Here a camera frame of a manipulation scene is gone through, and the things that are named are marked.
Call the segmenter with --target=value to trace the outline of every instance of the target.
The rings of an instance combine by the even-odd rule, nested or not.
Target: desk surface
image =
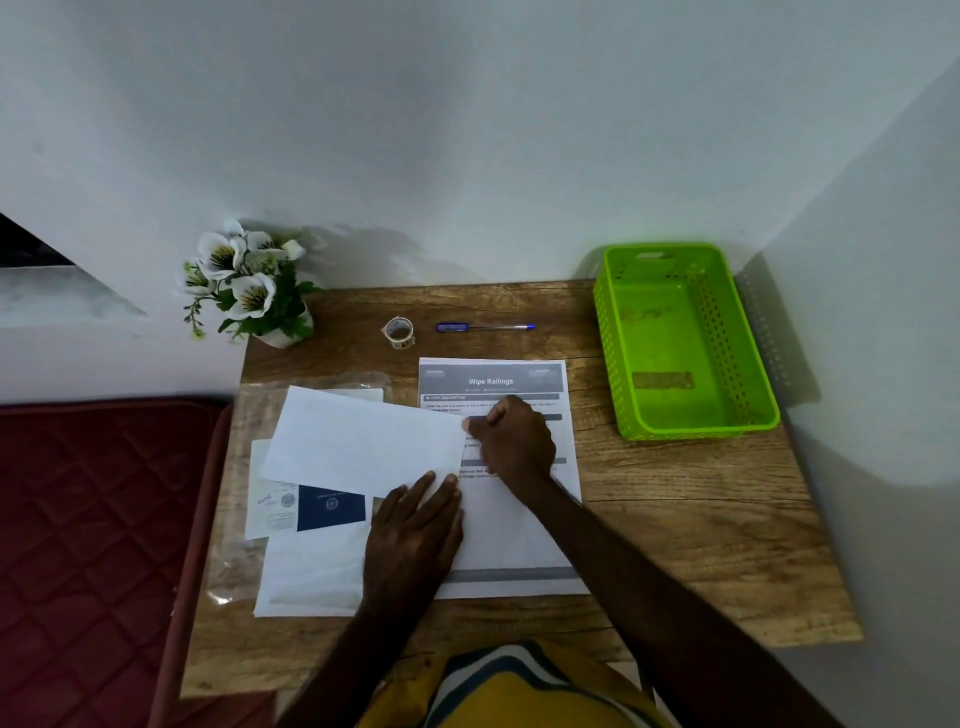
[[[628,443],[616,431],[590,283],[361,289],[312,297],[317,334],[288,351],[247,348],[242,381],[379,371],[394,401],[416,406],[421,356],[566,359],[585,505],[768,647],[863,639],[783,427],[730,440]],[[416,346],[380,333],[409,318]],[[438,321],[533,321],[534,331],[438,334]],[[238,398],[213,541],[245,509],[250,432]],[[270,433],[257,435],[268,437]],[[210,563],[206,575],[210,575]],[[201,596],[181,692],[296,688],[345,619],[254,619],[252,601]],[[604,661],[630,659],[591,596],[436,602],[396,670],[437,651],[544,636]]]

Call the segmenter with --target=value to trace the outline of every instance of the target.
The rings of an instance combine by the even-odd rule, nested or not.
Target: person
[[[772,655],[550,477],[556,447],[540,413],[507,397],[465,428],[491,473],[557,542],[683,728],[840,725]],[[433,481],[427,473],[381,503],[356,616],[277,725],[670,725],[612,668],[540,640],[450,657],[378,689],[463,540],[456,477],[420,504]]]

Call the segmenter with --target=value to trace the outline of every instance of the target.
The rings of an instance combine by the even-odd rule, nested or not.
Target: plastic bag
[[[291,385],[309,389],[382,389],[384,401],[393,401],[394,398],[390,378],[382,372],[350,372],[240,385],[233,407],[227,459],[207,553],[204,589],[215,604],[256,598],[267,539],[247,541],[244,538],[250,443],[274,436]]]

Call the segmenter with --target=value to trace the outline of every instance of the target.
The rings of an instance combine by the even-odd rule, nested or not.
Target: white wall
[[[815,379],[787,415],[867,635],[780,656],[851,728],[960,724],[958,130],[960,61],[743,274]]]
[[[228,216],[311,226],[341,286],[738,267],[958,44],[952,0],[10,0],[0,209],[153,320],[0,332],[0,400],[229,391],[169,296]]]

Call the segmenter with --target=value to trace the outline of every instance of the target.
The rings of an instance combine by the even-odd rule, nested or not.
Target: roll of tape
[[[381,331],[394,349],[406,349],[417,343],[414,338],[414,325],[410,323],[410,319],[403,316],[392,318]]]

